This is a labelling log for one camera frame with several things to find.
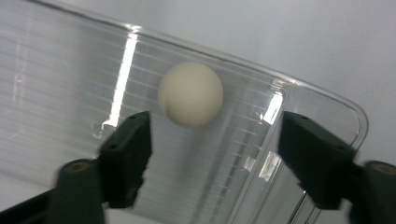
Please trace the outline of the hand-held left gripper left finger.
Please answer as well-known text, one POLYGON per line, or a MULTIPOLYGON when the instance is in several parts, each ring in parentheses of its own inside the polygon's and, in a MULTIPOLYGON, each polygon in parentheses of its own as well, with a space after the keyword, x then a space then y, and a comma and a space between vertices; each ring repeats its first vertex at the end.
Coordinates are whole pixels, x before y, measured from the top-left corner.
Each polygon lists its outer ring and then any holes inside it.
POLYGON ((104 201, 110 208, 133 207, 152 155, 150 113, 128 117, 99 149, 104 201))

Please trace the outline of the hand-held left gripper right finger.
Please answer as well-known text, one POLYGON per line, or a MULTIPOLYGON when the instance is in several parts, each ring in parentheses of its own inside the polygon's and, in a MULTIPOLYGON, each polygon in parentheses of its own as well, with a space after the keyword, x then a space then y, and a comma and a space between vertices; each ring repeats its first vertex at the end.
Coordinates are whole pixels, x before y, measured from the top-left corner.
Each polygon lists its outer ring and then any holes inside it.
POLYGON ((320 209, 339 208, 357 151, 308 117, 282 115, 278 154, 320 209))

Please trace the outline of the white ping-pong ball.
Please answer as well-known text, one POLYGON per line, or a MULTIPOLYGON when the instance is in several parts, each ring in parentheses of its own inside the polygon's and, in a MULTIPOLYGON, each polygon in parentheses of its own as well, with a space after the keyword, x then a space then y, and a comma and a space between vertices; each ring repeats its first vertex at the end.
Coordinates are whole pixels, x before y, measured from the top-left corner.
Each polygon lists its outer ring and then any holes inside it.
POLYGON ((199 127, 212 120, 220 111, 223 87, 219 76, 202 63, 179 63, 162 77, 158 88, 158 103, 174 123, 199 127))

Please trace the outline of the clear plastic tray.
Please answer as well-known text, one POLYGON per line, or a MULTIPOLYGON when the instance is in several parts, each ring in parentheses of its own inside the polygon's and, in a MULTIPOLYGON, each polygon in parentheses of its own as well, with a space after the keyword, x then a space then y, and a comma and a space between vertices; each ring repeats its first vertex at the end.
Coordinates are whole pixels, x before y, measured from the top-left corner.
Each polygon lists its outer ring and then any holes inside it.
POLYGON ((153 153, 128 224, 314 224, 318 210, 277 154, 279 120, 308 117, 352 147, 362 109, 332 92, 130 23, 48 0, 0 0, 0 211, 50 189, 65 163, 92 159, 128 116, 151 116, 153 153), (203 63, 220 112, 187 128, 161 111, 173 66, 203 63))

